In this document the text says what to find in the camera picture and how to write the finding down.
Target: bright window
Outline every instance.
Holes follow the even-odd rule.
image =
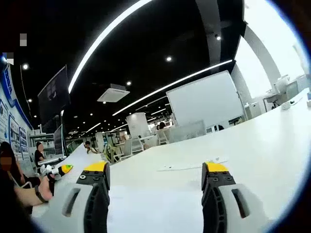
[[[271,89],[271,84],[262,64],[243,37],[240,39],[235,60],[252,98],[262,96]]]
[[[282,14],[265,0],[245,0],[244,20],[263,42],[273,58],[281,76],[288,74],[291,80],[304,74],[302,60],[294,45],[299,45]]]

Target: mobile whiteboard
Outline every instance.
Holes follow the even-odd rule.
[[[227,70],[170,90],[166,95],[179,126],[203,120],[209,128],[243,115]]]

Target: seated person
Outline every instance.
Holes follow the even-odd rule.
[[[165,123],[164,122],[160,122],[159,129],[163,130],[165,127],[166,127]]]
[[[39,167],[38,162],[45,160],[43,157],[43,144],[41,142],[37,142],[36,144],[37,149],[35,150],[35,165],[36,167]]]
[[[0,168],[0,203],[5,214],[1,218],[1,232],[19,232],[21,229],[25,232],[41,233],[41,229],[31,221],[25,208],[42,204],[43,201],[49,201],[52,198],[49,179],[45,176],[42,182],[36,188],[24,189],[14,187],[13,182],[8,175],[7,161],[1,159]],[[12,216],[18,219],[15,224],[11,224]]]
[[[86,141],[84,147],[86,148],[86,152],[88,154],[89,152],[92,152],[94,154],[99,154],[99,152],[95,148],[91,147],[91,143],[89,141]]]
[[[40,184],[40,179],[38,177],[28,178],[23,174],[23,171],[20,168],[20,164],[16,160],[14,152],[9,143],[1,143],[0,153],[1,164],[7,164],[7,173],[11,180],[14,179],[19,186],[24,185],[26,182],[30,182],[32,186],[37,186]]]

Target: air conditioning vent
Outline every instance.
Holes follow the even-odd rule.
[[[99,102],[116,103],[130,92],[125,89],[125,86],[110,84],[110,87],[99,97]]]

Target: black monitor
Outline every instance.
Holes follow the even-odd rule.
[[[55,155],[62,154],[63,156],[68,156],[63,125],[54,132],[54,147]]]
[[[38,95],[40,119],[46,124],[70,104],[66,66],[46,84]]]

